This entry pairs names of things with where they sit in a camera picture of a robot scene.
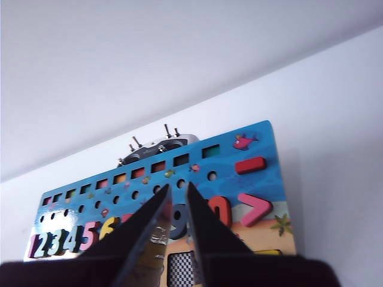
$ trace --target checkered pattern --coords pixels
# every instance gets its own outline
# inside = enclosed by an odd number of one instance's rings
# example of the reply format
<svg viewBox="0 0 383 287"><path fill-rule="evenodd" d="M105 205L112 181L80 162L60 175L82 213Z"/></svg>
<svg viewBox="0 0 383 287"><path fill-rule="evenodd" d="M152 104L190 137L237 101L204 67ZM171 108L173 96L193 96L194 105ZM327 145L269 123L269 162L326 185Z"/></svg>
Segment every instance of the checkered pattern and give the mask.
<svg viewBox="0 0 383 287"><path fill-rule="evenodd" d="M192 287L198 284L199 280L193 274L193 263L191 252L169 254L168 287Z"/></svg>
<svg viewBox="0 0 383 287"><path fill-rule="evenodd" d="M193 251L190 252L190 255L191 255L191 266L193 266L193 283L194 284L200 284L202 283L202 279L201 279L201 274L199 272L199 267L198 267L198 263L197 263L197 260L196 260L196 256L194 254Z"/></svg>

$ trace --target blue puzzle board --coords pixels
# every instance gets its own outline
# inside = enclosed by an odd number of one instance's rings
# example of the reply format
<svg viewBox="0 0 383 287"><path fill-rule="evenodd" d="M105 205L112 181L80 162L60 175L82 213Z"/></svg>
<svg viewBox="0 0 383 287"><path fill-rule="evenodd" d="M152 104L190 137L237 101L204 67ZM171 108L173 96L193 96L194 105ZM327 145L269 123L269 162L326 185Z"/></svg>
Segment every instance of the blue puzzle board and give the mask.
<svg viewBox="0 0 383 287"><path fill-rule="evenodd" d="M267 168L242 175L236 172L236 163L256 157L263 157ZM285 221L290 216L272 127L270 122L262 121L47 191L38 206L25 261L76 257L81 251L67 250L39 258L34 252L42 244L42 234L60 229L71 232L73 226L83 227L94 221L102 225L108 218L134 213L153 196L157 186L169 184L173 205L184 204L186 183L190 181L206 199L222 196L230 201L232 230L254 251L277 249L284 254L295 253L293 236L272 228L283 216ZM273 211L253 227L241 226L238 216L251 207L239 201L240 193L271 202ZM187 251L186 237L170 240L169 254L172 245ZM86 241L81 236L78 240Z"/></svg>

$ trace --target round hole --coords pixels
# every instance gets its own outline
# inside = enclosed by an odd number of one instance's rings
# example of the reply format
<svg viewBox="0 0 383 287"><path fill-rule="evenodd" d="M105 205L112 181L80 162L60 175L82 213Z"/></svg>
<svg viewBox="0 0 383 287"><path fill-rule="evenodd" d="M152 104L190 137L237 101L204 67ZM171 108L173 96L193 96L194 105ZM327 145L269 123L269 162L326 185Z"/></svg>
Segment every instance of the round hole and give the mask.
<svg viewBox="0 0 383 287"><path fill-rule="evenodd" d="M181 212L179 211L174 212L174 219L179 220L180 218L181 218Z"/></svg>
<svg viewBox="0 0 383 287"><path fill-rule="evenodd" d="M209 172L209 173L208 173L208 179L209 179L210 181L214 181L214 180L216 180L216 179L217 179L217 173L216 173L215 171Z"/></svg>
<svg viewBox="0 0 383 287"><path fill-rule="evenodd" d="M114 198L113 198L113 203L114 204L117 204L117 202L120 200L120 197L119 196L115 196Z"/></svg>
<svg viewBox="0 0 383 287"><path fill-rule="evenodd" d="M154 188L153 188L153 193L156 194L160 191L161 187L159 185L156 185Z"/></svg>
<svg viewBox="0 0 383 287"><path fill-rule="evenodd" d="M139 195L139 192L136 190L132 193L132 198L133 199L137 199L138 198L138 195Z"/></svg>
<svg viewBox="0 0 383 287"><path fill-rule="evenodd" d="M184 185L185 185L184 179L181 178L179 181L177 181L177 187L178 188L182 188Z"/></svg>

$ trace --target palm tree illustration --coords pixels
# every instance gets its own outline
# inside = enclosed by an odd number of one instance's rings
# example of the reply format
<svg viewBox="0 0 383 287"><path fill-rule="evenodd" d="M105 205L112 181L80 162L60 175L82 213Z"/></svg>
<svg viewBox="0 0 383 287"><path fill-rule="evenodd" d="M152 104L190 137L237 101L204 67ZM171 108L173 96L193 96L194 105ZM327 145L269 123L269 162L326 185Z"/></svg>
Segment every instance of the palm tree illustration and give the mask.
<svg viewBox="0 0 383 287"><path fill-rule="evenodd" d="M293 234L293 230L291 230L291 222L288 221L287 214L283 214L283 217L280 218L278 215L274 215L276 224L272 225L270 229L279 229L279 236L282 236L284 232L288 232Z"/></svg>

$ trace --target number 4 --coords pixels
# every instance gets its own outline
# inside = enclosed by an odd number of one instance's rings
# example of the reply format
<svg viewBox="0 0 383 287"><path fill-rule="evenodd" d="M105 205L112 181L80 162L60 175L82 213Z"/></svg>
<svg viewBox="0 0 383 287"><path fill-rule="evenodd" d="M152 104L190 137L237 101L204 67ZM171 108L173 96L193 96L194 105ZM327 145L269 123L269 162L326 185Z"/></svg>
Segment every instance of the number 4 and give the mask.
<svg viewBox="0 0 383 287"><path fill-rule="evenodd" d="M82 226L75 225L72 227L72 231L68 234L64 241L63 248L68 249L70 252L78 252L78 248L81 244Z"/></svg>

